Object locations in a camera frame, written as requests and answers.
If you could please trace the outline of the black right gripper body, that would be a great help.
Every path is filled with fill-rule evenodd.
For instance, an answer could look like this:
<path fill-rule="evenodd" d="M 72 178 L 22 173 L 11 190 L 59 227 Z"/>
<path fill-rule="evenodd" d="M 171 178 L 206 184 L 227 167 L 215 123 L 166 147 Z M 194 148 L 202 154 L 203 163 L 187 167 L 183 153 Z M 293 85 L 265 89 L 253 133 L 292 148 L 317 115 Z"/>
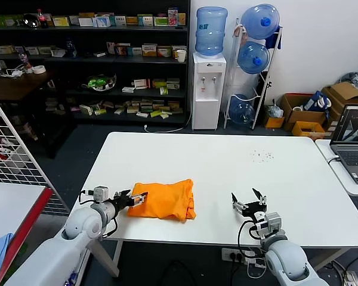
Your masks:
<path fill-rule="evenodd" d="M 265 203 L 255 201 L 246 204 L 246 207 L 243 210 L 243 215 L 245 217 L 250 217 L 253 221 L 262 221 L 265 218 L 266 211 L 267 205 Z"/>

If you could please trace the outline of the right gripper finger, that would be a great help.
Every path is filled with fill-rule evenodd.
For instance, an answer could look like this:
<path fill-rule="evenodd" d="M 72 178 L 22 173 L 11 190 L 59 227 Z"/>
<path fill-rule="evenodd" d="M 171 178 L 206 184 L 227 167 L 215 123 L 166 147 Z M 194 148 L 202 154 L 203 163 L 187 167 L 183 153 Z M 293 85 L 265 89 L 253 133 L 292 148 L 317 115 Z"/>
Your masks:
<path fill-rule="evenodd" d="M 252 188 L 255 196 L 257 197 L 258 201 L 255 201 L 254 204 L 256 206 L 266 206 L 267 205 L 267 197 L 262 195 L 257 189 Z"/>
<path fill-rule="evenodd" d="M 239 202 L 233 193 L 231 193 L 231 195 L 232 195 L 232 206 L 236 212 L 243 213 L 245 210 L 248 209 L 248 205 Z"/>

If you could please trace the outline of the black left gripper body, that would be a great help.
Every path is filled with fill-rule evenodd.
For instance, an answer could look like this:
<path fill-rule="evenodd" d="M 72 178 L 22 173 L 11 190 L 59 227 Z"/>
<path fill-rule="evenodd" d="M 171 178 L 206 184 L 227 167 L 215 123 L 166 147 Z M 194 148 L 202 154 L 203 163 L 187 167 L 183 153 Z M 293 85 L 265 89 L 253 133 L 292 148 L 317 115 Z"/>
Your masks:
<path fill-rule="evenodd" d="M 114 206 L 115 212 L 120 212 L 126 207 L 133 206 L 133 198 L 128 195 L 116 196 L 109 201 Z"/>

